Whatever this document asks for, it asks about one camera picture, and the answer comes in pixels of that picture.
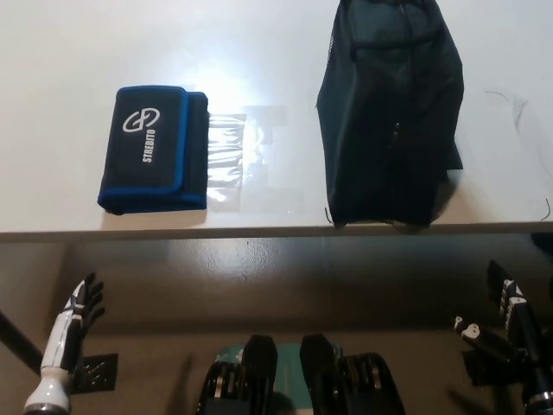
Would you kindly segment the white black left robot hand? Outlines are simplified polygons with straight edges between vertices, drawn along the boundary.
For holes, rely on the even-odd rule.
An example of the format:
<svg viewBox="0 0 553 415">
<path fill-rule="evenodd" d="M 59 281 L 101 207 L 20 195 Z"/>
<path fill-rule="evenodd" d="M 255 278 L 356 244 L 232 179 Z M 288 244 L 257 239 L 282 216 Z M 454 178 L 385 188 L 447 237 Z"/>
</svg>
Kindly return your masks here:
<svg viewBox="0 0 553 415">
<path fill-rule="evenodd" d="M 83 342 L 94 322 L 105 313 L 99 304 L 104 284 L 91 273 L 73 290 L 57 315 L 45 348 L 40 382 L 24 405 L 25 414 L 69 414 L 75 376 L 83 360 Z"/>
</svg>

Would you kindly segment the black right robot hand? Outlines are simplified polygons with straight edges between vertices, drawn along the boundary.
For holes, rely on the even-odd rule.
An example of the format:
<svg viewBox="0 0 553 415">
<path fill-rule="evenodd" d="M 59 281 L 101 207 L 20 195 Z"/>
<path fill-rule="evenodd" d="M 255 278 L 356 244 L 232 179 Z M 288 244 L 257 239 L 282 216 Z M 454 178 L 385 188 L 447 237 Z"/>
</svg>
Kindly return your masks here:
<svg viewBox="0 0 553 415">
<path fill-rule="evenodd" d="M 533 309 L 515 280 L 495 260 L 487 267 L 488 296 L 505 327 L 502 338 L 461 316 L 454 332 L 473 349 L 463 355 L 475 386 L 520 383 L 552 387 L 552 351 Z"/>
</svg>

